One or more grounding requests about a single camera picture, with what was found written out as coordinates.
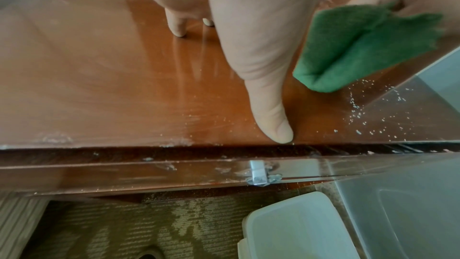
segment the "white trash can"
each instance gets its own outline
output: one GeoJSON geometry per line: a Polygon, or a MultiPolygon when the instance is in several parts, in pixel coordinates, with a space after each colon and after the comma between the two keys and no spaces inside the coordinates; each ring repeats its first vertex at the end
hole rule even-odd
{"type": "Polygon", "coordinates": [[[359,259],[339,213],[321,192],[256,210],[242,224],[240,259],[359,259]]]}

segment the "metal latch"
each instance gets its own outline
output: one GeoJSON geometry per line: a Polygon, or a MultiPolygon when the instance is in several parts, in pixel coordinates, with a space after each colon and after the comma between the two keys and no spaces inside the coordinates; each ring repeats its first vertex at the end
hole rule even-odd
{"type": "Polygon", "coordinates": [[[278,182],[283,178],[281,174],[268,174],[265,163],[262,160],[251,160],[249,163],[252,174],[252,177],[246,179],[249,185],[264,187],[278,182]]]}

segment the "green cloth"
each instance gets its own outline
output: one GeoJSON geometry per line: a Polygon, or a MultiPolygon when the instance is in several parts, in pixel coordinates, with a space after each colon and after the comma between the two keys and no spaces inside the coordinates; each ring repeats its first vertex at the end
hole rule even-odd
{"type": "Polygon", "coordinates": [[[436,48],[440,14],[398,17],[383,6],[352,5],[315,14],[294,77],[333,92],[436,48]]]}

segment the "wooden table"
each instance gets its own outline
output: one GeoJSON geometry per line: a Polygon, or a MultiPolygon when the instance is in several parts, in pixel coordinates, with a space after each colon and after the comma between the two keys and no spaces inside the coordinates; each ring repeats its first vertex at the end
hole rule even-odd
{"type": "Polygon", "coordinates": [[[0,188],[233,186],[252,160],[283,182],[324,180],[460,151],[460,114],[414,77],[454,40],[332,94],[289,74],[295,139],[277,145],[257,128],[215,29],[191,22],[176,38],[152,0],[22,0],[0,11],[0,31],[0,188]]]}

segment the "white plastic bin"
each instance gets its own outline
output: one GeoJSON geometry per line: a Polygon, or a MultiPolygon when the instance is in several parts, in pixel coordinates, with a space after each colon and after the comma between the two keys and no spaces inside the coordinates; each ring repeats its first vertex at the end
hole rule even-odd
{"type": "Polygon", "coordinates": [[[359,259],[337,210],[321,192],[250,213],[243,233],[240,259],[359,259]]]}

